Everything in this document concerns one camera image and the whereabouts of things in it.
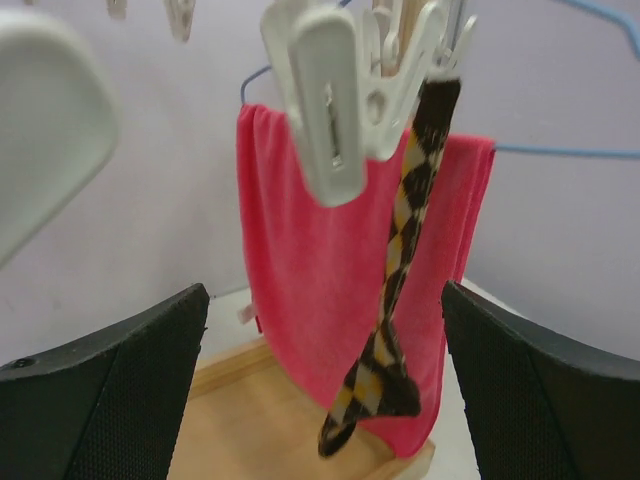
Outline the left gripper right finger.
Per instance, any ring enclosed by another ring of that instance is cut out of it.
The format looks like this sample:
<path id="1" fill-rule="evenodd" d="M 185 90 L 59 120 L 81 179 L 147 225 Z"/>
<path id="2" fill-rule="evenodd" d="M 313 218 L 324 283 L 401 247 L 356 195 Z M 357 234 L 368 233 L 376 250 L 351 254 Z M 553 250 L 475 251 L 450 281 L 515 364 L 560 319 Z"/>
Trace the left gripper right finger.
<path id="1" fill-rule="evenodd" d="M 441 305 L 481 478 L 638 478 L 638 361 L 454 281 Z"/>

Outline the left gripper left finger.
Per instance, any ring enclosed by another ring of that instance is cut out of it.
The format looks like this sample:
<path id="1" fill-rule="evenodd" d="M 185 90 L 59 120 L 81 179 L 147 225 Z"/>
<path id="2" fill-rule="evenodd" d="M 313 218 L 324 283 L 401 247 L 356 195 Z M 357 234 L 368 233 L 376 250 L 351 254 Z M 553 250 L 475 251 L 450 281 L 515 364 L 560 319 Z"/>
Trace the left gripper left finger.
<path id="1" fill-rule="evenodd" d="M 202 284 L 1 368 L 4 479 L 165 479 L 209 307 Z"/>

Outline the brown yellow diamond sock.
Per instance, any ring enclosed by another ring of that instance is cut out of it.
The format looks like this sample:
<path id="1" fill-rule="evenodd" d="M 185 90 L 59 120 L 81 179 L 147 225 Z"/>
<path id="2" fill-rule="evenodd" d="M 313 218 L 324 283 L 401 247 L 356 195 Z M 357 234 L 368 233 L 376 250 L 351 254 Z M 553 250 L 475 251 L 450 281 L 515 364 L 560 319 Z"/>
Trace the brown yellow diamond sock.
<path id="1" fill-rule="evenodd" d="M 362 420 L 416 417 L 421 413 L 419 389 L 408 373 L 393 319 L 414 259 L 460 91 L 458 78 L 422 84 L 393 201 L 376 325 L 344 377 L 321 427 L 318 454 L 322 458 L 341 450 Z"/>

